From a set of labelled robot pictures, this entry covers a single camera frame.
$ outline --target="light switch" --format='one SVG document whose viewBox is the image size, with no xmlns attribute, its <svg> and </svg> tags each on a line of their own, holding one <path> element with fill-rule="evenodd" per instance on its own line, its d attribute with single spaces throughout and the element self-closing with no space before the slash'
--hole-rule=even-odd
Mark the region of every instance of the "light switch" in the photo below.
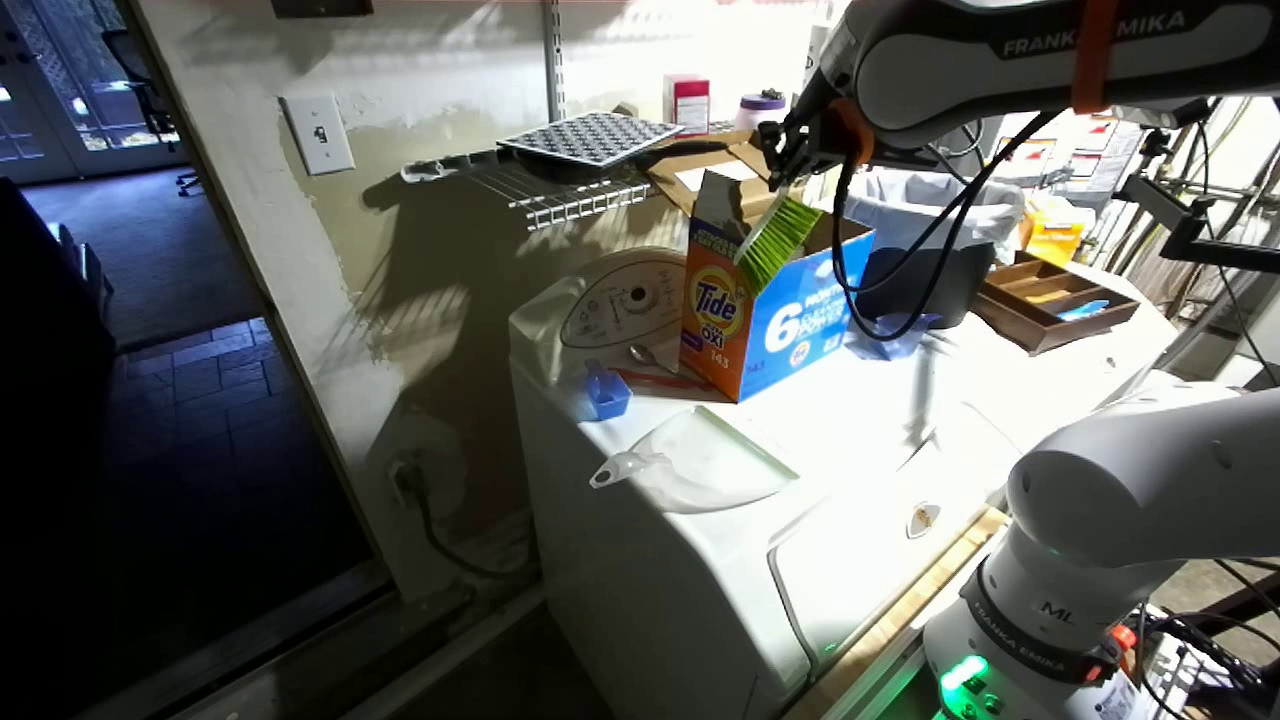
<svg viewBox="0 0 1280 720">
<path fill-rule="evenodd" d="M 279 97 L 291 126 L 291 140 L 303 154 L 312 175 L 355 170 L 350 127 L 338 115 L 331 97 Z"/>
</svg>

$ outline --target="orange box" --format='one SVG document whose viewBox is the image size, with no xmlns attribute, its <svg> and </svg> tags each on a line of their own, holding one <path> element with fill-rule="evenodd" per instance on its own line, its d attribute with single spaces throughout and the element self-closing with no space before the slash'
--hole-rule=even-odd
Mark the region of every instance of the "orange box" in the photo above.
<svg viewBox="0 0 1280 720">
<path fill-rule="evenodd" d="M 787 211 L 766 211 L 756 233 L 786 233 L 786 253 L 762 274 L 739 253 L 753 240 L 739 201 L 738 182 L 704 175 L 687 221 L 681 311 L 686 367 L 728 401 L 750 401 L 853 342 L 853 316 L 831 277 L 831 215 L 792 195 Z M 873 233 L 844 221 L 839 238 L 847 286 L 862 286 Z"/>
</svg>

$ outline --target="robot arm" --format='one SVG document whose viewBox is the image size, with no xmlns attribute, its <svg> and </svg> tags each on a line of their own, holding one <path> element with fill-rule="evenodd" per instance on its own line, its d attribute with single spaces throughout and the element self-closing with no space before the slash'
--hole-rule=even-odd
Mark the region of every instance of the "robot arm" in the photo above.
<svg viewBox="0 0 1280 720">
<path fill-rule="evenodd" d="M 853 0 L 808 90 L 756 146 L 782 189 L 916 154 L 981 115 L 1231 92 L 1280 92 L 1274 0 Z"/>
<path fill-rule="evenodd" d="M 786 189 L 1003 114 L 1276 92 L 1276 0 L 853 0 L 792 114 L 753 140 Z M 990 658 L 950 713 L 1003 698 L 981 716 L 1154 716 L 1121 673 L 1091 673 L 1097 650 L 1184 559 L 1280 553 L 1276 438 L 1280 394 L 1260 394 L 1091 416 L 1033 450 L 1010 476 L 1010 545 L 924 628 L 945 698 L 945 667 Z"/>
<path fill-rule="evenodd" d="M 1010 476 L 1015 525 L 1085 570 L 1280 553 L 1280 394 L 1088 416 Z"/>
</svg>

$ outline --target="bottle cap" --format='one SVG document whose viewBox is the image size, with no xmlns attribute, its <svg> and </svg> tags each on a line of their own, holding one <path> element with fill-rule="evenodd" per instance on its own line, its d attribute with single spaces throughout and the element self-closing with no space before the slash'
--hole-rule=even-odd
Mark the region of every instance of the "bottle cap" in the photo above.
<svg viewBox="0 0 1280 720">
<path fill-rule="evenodd" d="M 611 420 L 624 416 L 632 388 L 615 371 L 594 371 L 584 385 L 584 420 Z"/>
<path fill-rule="evenodd" d="M 672 97 L 713 97 L 713 81 L 686 76 L 672 83 Z"/>
<path fill-rule="evenodd" d="M 767 108 L 786 108 L 786 92 L 762 92 L 762 97 L 745 97 L 739 108 L 753 108 L 753 114 L 767 114 Z"/>
</svg>

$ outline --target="plastic bottle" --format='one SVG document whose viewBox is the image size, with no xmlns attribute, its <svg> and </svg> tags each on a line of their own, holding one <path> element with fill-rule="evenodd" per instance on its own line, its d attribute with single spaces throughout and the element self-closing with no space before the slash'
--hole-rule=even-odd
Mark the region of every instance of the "plastic bottle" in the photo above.
<svg viewBox="0 0 1280 720">
<path fill-rule="evenodd" d="M 738 103 L 738 127 L 745 127 L 745 132 L 753 132 L 756 126 L 766 126 L 766 119 L 786 119 L 786 114 L 787 114 L 787 100 L 786 100 L 786 92 L 762 92 L 762 97 L 745 97 L 739 103 Z"/>
<path fill-rule="evenodd" d="M 681 126 L 686 135 L 713 132 L 713 81 L 704 76 L 672 81 L 672 126 Z"/>
</svg>

